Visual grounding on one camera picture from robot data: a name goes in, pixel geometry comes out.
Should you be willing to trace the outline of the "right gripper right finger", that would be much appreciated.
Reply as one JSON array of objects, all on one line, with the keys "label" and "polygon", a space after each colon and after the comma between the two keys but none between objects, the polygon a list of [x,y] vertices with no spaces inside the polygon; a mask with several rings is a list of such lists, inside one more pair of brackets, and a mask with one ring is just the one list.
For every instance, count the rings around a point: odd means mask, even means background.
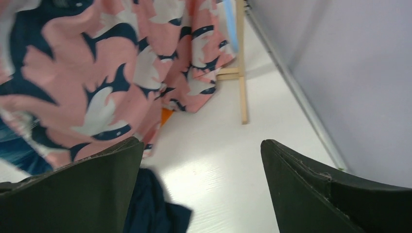
[{"label": "right gripper right finger", "polygon": [[272,139],[260,151],[280,232],[411,232],[410,188],[351,175]]}]

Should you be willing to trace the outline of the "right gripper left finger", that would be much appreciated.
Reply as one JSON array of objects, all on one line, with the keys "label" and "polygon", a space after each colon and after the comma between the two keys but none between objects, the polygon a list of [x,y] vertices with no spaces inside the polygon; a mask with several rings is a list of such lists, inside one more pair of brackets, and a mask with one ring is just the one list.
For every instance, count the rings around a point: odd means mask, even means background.
[{"label": "right gripper left finger", "polygon": [[1,232],[121,233],[142,154],[131,137],[56,171],[1,183]]}]

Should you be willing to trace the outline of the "navy blue shorts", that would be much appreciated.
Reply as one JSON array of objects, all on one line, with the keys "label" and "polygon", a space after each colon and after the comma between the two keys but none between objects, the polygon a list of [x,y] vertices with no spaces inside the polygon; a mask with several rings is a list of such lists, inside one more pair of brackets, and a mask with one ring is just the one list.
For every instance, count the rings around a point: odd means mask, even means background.
[{"label": "navy blue shorts", "polygon": [[138,172],[124,233],[185,233],[192,210],[165,200],[162,186],[147,168]]}]

